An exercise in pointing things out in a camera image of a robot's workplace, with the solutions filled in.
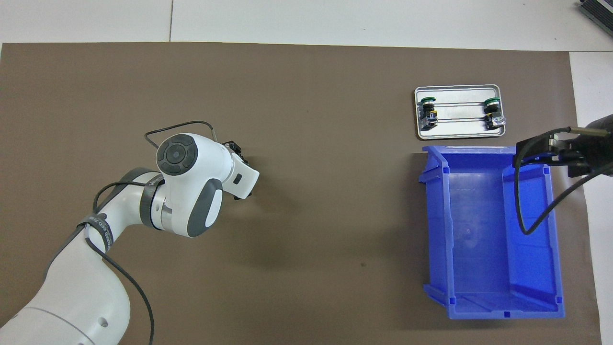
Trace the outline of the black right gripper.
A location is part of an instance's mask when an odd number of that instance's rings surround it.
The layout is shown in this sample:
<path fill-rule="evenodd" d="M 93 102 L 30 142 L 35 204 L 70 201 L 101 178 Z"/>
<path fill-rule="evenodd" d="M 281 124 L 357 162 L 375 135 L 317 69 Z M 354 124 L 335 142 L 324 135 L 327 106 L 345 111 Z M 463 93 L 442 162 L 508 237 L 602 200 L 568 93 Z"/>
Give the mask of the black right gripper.
<path fill-rule="evenodd" d="M 568 177 L 574 178 L 600 171 L 611 176 L 606 165 L 613 159 L 613 116 L 608 115 L 589 123 L 586 127 L 567 128 L 577 135 L 574 139 L 561 139 L 559 133 L 545 133 L 518 142 L 512 167 L 532 164 L 567 166 Z"/>

